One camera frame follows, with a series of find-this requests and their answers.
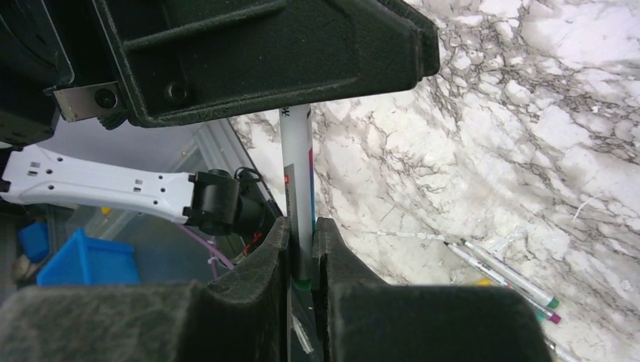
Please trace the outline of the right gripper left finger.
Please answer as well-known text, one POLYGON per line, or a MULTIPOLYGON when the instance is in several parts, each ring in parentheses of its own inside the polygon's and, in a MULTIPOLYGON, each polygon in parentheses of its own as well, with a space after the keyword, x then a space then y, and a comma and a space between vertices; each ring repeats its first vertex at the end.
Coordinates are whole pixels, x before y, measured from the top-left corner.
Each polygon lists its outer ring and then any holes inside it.
POLYGON ((3 361, 287 361, 287 219, 217 281, 27 287, 1 308, 3 361))

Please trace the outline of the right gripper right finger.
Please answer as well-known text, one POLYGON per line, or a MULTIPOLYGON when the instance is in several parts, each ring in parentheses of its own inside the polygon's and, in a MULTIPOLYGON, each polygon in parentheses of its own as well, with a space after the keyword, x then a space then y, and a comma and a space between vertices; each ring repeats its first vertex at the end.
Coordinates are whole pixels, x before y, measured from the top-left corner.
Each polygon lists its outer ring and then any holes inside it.
POLYGON ((549 361, 524 298, 503 287, 391 285, 315 225, 312 296, 327 361, 549 361))

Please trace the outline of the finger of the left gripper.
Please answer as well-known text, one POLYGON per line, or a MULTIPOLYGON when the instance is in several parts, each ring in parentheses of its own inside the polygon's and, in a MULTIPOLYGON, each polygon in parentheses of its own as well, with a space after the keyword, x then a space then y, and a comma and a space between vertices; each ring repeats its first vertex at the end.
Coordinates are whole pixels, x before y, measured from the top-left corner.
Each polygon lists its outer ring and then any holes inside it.
POLYGON ((414 88, 435 24, 402 1, 96 1, 131 123, 174 127, 414 88))

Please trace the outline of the grey pen green end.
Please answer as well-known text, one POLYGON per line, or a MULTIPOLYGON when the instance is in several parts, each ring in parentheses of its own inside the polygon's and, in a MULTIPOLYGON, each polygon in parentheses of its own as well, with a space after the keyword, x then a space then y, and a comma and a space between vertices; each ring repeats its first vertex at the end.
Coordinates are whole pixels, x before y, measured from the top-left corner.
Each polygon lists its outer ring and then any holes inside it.
POLYGON ((551 293, 547 293, 545 290, 543 290, 541 287, 538 287, 533 282, 530 282, 518 271, 500 261, 497 257, 491 255, 485 248, 480 247, 464 238, 461 238, 460 241, 465 247, 470 249, 481 260, 485 261, 495 271, 501 273, 502 276, 511 281, 512 284, 522 288, 529 296, 532 296, 536 302, 551 309, 559 307, 560 301, 555 296, 553 296, 551 293))

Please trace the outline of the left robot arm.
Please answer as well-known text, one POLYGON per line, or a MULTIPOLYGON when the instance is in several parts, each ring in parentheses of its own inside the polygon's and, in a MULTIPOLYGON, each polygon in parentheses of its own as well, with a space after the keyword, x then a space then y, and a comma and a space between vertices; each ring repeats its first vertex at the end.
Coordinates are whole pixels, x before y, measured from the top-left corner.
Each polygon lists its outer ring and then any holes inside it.
POLYGON ((438 30, 403 1, 3 1, 1 197, 135 210, 213 235, 261 207, 218 173, 44 150, 57 122, 176 127, 405 91, 438 72, 438 30))

